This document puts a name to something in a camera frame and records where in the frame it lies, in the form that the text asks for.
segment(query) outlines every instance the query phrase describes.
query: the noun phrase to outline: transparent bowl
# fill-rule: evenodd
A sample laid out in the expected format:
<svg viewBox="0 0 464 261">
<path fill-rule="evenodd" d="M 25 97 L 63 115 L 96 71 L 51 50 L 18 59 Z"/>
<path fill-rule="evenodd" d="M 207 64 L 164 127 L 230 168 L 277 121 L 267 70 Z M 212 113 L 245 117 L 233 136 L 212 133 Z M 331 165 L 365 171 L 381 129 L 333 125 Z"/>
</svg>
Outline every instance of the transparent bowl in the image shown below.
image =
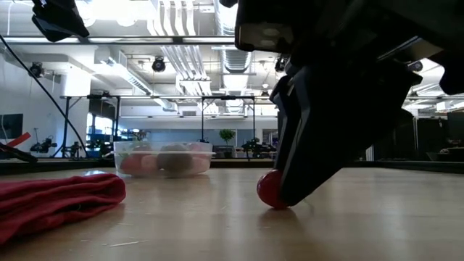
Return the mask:
<svg viewBox="0 0 464 261">
<path fill-rule="evenodd" d="M 134 177 L 184 178 L 209 170 L 212 144 L 202 142 L 117 141 L 115 165 Z"/>
</svg>

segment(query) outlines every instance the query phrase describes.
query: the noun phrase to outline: black cable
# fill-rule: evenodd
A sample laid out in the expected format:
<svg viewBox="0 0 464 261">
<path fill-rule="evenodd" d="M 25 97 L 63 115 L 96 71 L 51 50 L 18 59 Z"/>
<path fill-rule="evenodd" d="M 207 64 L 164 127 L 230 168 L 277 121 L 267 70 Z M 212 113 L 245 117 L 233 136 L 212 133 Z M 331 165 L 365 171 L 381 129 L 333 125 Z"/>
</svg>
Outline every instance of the black cable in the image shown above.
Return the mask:
<svg viewBox="0 0 464 261">
<path fill-rule="evenodd" d="M 63 110 L 59 107 L 57 101 L 55 101 L 55 99 L 53 99 L 53 97 L 51 96 L 51 94 L 45 89 L 45 87 L 42 85 L 42 83 L 37 79 L 37 77 L 29 70 L 29 68 L 24 64 L 24 62 L 21 61 L 21 59 L 16 55 L 16 53 L 12 50 L 12 48 L 9 46 L 9 44 L 7 43 L 7 41 L 5 41 L 5 38 L 3 38 L 3 35 L 0 34 L 0 40 L 3 42 L 3 44 L 5 45 L 5 47 L 8 49 L 9 53 L 21 64 L 21 66 L 29 73 L 30 76 L 32 76 L 32 78 L 37 82 L 37 84 L 42 88 L 42 90 L 45 92 L 45 94 L 51 99 L 51 102 L 53 102 L 53 104 L 55 105 L 55 107 L 59 110 L 59 113 L 61 113 L 61 115 L 63 116 L 63 118 L 65 119 L 66 123 L 70 125 L 70 127 L 72 128 L 72 130 L 74 131 L 75 135 L 78 137 L 79 139 L 79 142 L 80 142 L 80 145 L 84 148 L 84 152 L 86 153 L 86 157 L 88 157 L 88 153 L 86 151 L 86 145 L 83 143 L 82 139 L 80 138 L 79 136 L 79 133 L 78 131 L 74 128 L 74 125 L 71 123 L 71 121 L 69 119 L 66 118 L 66 115 L 65 113 L 63 112 Z"/>
</svg>

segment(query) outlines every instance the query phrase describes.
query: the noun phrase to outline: potted plant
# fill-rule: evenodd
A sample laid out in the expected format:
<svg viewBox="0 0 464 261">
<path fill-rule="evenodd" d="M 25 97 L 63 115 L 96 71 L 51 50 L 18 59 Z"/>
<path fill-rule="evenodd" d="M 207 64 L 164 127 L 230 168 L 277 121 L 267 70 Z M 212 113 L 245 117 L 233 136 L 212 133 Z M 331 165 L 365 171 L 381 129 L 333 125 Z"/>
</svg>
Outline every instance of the potted plant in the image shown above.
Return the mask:
<svg viewBox="0 0 464 261">
<path fill-rule="evenodd" d="M 235 138 L 235 131 L 229 129 L 220 130 L 219 137 L 229 146 L 229 141 Z M 232 158 L 232 152 L 224 152 L 224 157 L 228 159 Z"/>
</svg>

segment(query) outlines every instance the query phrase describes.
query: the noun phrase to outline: red towel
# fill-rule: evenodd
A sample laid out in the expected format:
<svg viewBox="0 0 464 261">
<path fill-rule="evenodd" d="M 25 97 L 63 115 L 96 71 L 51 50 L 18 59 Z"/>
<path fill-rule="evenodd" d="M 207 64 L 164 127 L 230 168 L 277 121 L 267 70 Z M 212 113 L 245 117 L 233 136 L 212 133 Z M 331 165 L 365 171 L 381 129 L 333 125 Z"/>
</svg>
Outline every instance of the red towel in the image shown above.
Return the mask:
<svg viewBox="0 0 464 261">
<path fill-rule="evenodd" d="M 0 183 L 0 244 L 91 218 L 124 198 L 124 181 L 114 174 Z"/>
</svg>

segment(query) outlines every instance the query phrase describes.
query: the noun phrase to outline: wooden table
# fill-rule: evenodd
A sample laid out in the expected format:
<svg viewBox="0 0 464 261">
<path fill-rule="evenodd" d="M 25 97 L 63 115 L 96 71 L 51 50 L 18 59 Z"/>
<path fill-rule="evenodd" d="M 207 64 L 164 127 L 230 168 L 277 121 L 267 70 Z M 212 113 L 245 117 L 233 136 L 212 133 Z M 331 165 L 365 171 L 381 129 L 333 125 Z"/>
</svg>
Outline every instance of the wooden table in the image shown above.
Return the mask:
<svg viewBox="0 0 464 261">
<path fill-rule="evenodd" d="M 464 260 L 464 176 L 344 169 L 276 212 L 255 192 L 264 172 L 127 178 L 128 197 L 118 208 L 4 246 L 0 260 Z M 85 174 L 92 172 L 2 180 Z"/>
</svg>

